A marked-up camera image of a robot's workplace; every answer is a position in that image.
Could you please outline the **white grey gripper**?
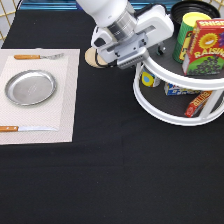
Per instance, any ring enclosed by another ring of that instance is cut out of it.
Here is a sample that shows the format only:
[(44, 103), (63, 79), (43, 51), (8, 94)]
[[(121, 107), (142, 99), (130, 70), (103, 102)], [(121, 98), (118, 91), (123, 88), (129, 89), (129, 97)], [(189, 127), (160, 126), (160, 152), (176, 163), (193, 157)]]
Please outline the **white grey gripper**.
[(166, 52), (164, 40), (170, 38), (174, 25), (163, 5), (143, 8), (140, 14), (128, 9), (110, 26), (96, 26), (91, 45), (107, 63), (122, 69), (147, 60), (148, 48), (158, 44), (157, 54)]

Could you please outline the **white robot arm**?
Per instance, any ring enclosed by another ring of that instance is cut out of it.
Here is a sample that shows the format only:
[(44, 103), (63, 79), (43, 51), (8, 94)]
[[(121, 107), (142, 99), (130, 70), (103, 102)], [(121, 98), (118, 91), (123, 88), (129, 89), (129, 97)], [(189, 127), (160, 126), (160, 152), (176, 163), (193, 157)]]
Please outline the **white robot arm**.
[(164, 6), (138, 14), (128, 0), (77, 0), (95, 23), (91, 46), (106, 62), (124, 69), (147, 60), (148, 48), (170, 38), (174, 25)]

